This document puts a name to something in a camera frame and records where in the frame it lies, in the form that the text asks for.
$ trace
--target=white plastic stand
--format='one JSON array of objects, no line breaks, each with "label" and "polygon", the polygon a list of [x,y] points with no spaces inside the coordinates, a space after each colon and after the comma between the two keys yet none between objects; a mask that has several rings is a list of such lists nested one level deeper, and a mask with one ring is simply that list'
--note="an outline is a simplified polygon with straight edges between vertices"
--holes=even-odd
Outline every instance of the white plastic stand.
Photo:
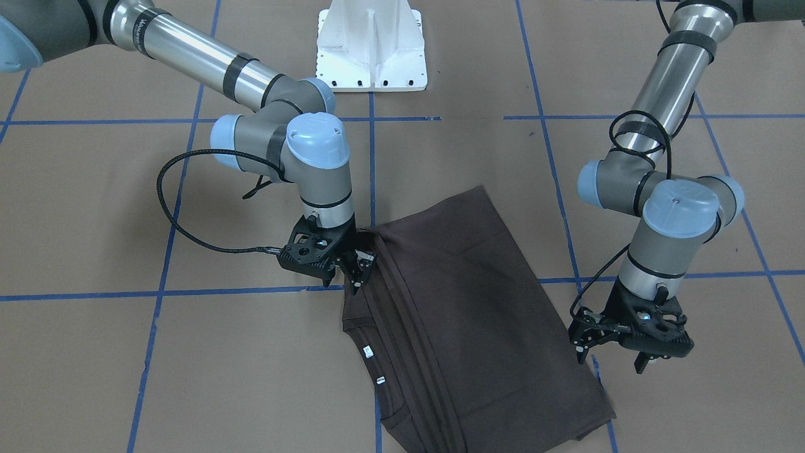
[{"label": "white plastic stand", "polygon": [[317,44],[316,75],[333,91],[427,86],[422,15],[407,0],[333,0]]}]

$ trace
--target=light blue joint cap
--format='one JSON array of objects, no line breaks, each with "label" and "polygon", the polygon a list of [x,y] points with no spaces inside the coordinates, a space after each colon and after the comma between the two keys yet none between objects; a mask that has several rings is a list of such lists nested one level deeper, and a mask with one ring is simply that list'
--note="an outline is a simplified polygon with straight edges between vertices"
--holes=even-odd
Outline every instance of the light blue joint cap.
[{"label": "light blue joint cap", "polygon": [[689,239],[707,233],[716,223],[718,195],[687,180],[657,184],[643,206],[643,220],[660,235]]},{"label": "light blue joint cap", "polygon": [[13,23],[0,16],[0,72],[16,73],[44,64],[42,54]]},{"label": "light blue joint cap", "polygon": [[321,94],[321,98],[324,100],[324,111],[329,114],[336,113],[336,95],[330,89],[330,86],[327,85],[327,82],[319,80],[315,77],[308,77],[302,79],[306,82],[310,82],[316,89],[319,90],[319,94]]},{"label": "light blue joint cap", "polygon": [[598,164],[600,163],[600,160],[590,160],[581,169],[579,179],[576,181],[576,192],[583,201],[604,209],[598,197]]},{"label": "light blue joint cap", "polygon": [[349,162],[344,124],[331,114],[306,113],[293,118],[285,139],[291,153],[311,167],[332,170]]},{"label": "light blue joint cap", "polygon": [[733,222],[735,222],[735,219],[738,218],[738,215],[741,213],[741,211],[744,210],[744,204],[746,203],[744,189],[740,184],[738,184],[738,181],[735,181],[733,178],[728,177],[727,175],[708,175],[708,177],[716,178],[717,180],[723,182],[727,185],[727,187],[729,187],[730,190],[733,191],[733,195],[735,195],[735,217],[724,225],[724,228],[729,227],[733,224]]},{"label": "light blue joint cap", "polygon": [[[215,122],[213,131],[209,134],[209,146],[212,149],[235,150],[235,125],[241,116],[243,115],[225,114]],[[243,171],[241,166],[237,164],[237,157],[229,154],[213,154],[213,156],[220,164]]]}]

